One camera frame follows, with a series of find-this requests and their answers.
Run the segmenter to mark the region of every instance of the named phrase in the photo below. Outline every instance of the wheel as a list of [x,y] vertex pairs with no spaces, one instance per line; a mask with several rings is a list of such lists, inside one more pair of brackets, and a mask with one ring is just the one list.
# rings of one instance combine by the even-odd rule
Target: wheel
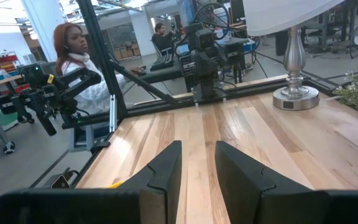
[[25,120],[23,117],[18,117],[17,121],[22,123],[22,124],[25,124],[27,122],[27,120]]
[[13,152],[15,152],[15,147],[16,145],[13,142],[8,143],[5,147],[4,147],[4,153],[6,155],[12,154]]

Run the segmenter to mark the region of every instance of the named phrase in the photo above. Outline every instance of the man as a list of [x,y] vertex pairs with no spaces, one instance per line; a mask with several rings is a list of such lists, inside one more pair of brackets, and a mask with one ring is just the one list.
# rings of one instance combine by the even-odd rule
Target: man
[[158,23],[154,27],[155,34],[152,37],[152,41],[159,50],[167,49],[172,47],[173,33],[169,32],[168,35],[164,35],[165,26],[162,23]]

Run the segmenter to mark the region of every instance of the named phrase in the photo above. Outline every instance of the silver lamp base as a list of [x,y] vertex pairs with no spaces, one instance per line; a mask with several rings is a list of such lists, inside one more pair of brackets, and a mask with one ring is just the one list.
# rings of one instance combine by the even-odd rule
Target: silver lamp base
[[310,86],[302,86],[305,94],[291,96],[283,94],[287,87],[279,88],[273,93],[273,105],[283,110],[307,110],[318,105],[318,90]]

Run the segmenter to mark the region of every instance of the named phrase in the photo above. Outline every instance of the wood grain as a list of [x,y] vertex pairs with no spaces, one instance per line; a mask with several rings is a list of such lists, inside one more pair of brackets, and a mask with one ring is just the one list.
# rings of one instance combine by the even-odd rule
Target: wood grain
[[182,140],[177,223],[229,223],[216,177],[217,140],[309,188],[358,189],[358,112],[337,101],[279,110],[271,93],[125,119],[78,187],[127,179],[173,140]]

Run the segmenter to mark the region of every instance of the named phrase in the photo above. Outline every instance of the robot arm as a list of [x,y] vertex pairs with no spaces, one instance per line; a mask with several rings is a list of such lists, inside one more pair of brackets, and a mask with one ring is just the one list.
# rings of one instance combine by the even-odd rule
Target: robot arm
[[[4,114],[17,112],[18,120],[20,118],[26,122],[22,118],[27,118],[28,121],[31,119],[31,115],[25,110],[27,106],[36,112],[42,126],[50,136],[56,134],[56,130],[49,121],[49,117],[53,116],[56,111],[60,111],[63,121],[71,122],[72,114],[76,112],[74,97],[91,85],[101,82],[99,74],[86,68],[76,69],[58,78],[53,75],[44,75],[43,72],[35,74],[32,71],[37,71],[37,69],[29,67],[27,71],[30,72],[24,73],[24,76],[31,77],[27,81],[32,88],[18,95],[0,97],[0,109]],[[68,86],[69,83],[79,78],[81,79],[79,83],[72,87]]]

